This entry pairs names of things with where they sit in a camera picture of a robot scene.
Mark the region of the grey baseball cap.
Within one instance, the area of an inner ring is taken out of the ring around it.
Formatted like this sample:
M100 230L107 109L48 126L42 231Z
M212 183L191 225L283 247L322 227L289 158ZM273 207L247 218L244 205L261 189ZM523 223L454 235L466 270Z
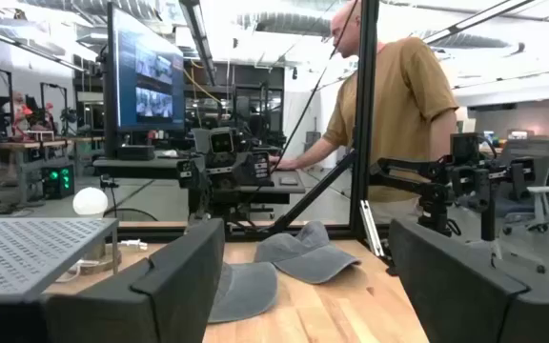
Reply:
M269 262L282 272L309 284L328 282L360 260L333 245L325 225L307 223L297 235L277 233L257 245L255 262Z
M209 324L248 319L268 311L278 290L275 266L269 262L222 265Z

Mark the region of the white globe lamp brass base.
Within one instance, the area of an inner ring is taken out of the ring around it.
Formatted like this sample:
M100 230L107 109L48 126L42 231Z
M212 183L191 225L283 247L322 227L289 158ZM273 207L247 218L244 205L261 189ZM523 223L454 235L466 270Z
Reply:
M88 187L79 191L72 201L73 210L80 217L102 219L109 206L107 195L100 189ZM95 275L116 271L121 263L121 254L104 238L89 245L89 249L78 261L80 273Z

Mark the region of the large black monitor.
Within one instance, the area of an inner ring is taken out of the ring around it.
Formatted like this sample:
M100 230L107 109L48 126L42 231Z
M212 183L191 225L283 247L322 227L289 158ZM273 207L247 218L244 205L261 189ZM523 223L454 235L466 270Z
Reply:
M123 133L185 130L185 69L177 46L114 2L107 16L105 155L114 158Z

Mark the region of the black ceiling light fixture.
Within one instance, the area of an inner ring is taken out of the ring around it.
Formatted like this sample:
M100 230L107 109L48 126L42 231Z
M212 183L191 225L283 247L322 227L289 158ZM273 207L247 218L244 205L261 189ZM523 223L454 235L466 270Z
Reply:
M178 0L179 6L190 29L195 48L202 61L209 84L216 85L213 55L210 50L208 36L204 24L200 0Z

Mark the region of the person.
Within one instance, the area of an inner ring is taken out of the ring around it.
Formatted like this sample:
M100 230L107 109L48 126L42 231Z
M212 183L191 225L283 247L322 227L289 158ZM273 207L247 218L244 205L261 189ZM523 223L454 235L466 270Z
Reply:
M347 2L331 21L336 51L343 58L358 56L361 0ZM327 129L306 152L292 159L270 157L278 170L297 170L321 162L355 140L358 71L340 86ZM430 47L420 38L376 42L375 114L370 164L379 158L436 161L450 152L450 135L457 131L458 105L448 79ZM377 224L393 219L417 221L418 195L371 186L370 205Z

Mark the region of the grey office chair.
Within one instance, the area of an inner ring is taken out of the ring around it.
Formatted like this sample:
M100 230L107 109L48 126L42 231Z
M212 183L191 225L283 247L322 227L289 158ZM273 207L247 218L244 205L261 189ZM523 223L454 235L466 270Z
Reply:
M549 230L549 139L508 141L500 155L519 181L498 188L496 217L503 220L502 233L514 229Z

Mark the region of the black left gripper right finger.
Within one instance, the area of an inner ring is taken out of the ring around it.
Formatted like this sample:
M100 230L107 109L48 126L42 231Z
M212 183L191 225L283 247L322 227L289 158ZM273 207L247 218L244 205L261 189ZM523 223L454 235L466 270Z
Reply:
M396 272L430 343L549 343L549 277L395 220Z

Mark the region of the grey perforated metal stand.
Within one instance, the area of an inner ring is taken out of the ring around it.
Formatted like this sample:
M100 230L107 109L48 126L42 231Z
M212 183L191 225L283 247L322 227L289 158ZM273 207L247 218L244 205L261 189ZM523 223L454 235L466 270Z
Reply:
M0 298L34 298L107 236L114 218L0 218Z

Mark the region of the small black computer box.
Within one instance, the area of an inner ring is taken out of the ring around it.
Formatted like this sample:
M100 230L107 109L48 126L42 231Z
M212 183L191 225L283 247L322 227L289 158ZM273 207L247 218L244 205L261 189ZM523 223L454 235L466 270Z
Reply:
M125 145L116 151L116 158L126 161L150 161L155 159L154 146Z

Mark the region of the black computer with green lights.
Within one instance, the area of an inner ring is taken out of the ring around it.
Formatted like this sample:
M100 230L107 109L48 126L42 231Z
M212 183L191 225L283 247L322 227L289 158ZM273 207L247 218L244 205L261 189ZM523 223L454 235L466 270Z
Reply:
M42 169L43 194L48 199L63 199L75 194L72 164Z

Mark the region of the white power plug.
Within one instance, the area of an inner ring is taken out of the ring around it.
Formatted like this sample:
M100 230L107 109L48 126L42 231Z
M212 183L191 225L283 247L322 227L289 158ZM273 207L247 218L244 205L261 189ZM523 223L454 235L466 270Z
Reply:
M123 247L133 248L137 251L144 252L148 249L148 244L142 242L140 239L121 240L119 245Z

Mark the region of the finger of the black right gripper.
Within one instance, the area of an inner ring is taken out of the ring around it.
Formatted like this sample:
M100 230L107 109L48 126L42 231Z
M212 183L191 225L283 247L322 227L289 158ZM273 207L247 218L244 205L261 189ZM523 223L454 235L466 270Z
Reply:
M192 160L178 161L176 170L177 180L182 189L196 190L199 188L199 170Z
M265 151L252 153L252 181L256 186L271 187L274 183L271 177L270 155Z

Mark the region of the black standing desk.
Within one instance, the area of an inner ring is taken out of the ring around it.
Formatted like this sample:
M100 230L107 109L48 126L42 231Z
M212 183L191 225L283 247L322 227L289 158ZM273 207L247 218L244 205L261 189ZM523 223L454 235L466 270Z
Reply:
M93 165L99 174L108 174L114 178L177 180L176 164L180 160L186 159L125 161L100 158ZM274 183L271 187L253 185L230 191L216 191L206 175L200 171L199 188L190 190L208 195L212 204L289 204L292 194L304 194L306 191L297 171L275 171L271 177Z

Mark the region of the wooden top workbench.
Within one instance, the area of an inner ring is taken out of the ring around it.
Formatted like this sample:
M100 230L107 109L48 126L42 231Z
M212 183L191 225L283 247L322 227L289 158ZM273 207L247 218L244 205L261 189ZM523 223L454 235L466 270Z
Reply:
M58 168L69 165L68 147L72 147L70 139L60 139L46 142L3 142L0 151L9 151L14 155L13 169L18 182L19 204L29 205L29 176L41 172L44 168ZM30 150L37 150L41 158L29 160Z

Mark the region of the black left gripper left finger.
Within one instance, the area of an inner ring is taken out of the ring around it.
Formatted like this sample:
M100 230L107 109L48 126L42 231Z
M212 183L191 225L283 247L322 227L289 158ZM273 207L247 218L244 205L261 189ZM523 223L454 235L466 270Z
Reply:
M75 295L45 303L50 343L200 343L223 266L221 219Z

